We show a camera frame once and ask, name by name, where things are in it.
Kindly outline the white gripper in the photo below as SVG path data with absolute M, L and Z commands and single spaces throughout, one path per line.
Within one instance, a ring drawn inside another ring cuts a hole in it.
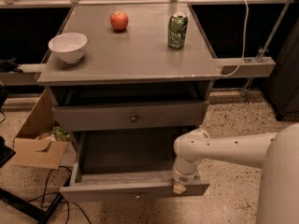
M 187 189 L 185 186 L 191 185 L 197 179 L 196 166 L 188 165 L 186 169 L 183 169 L 174 164 L 173 178 L 175 183 L 173 192 L 175 194 L 182 194 Z

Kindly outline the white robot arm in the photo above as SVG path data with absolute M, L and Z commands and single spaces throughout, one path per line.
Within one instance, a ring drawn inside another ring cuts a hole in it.
M 260 168 L 256 224 L 299 223 L 299 124 L 279 133 L 212 139 L 196 129 L 174 143 L 173 192 L 181 194 L 195 179 L 203 159 Z

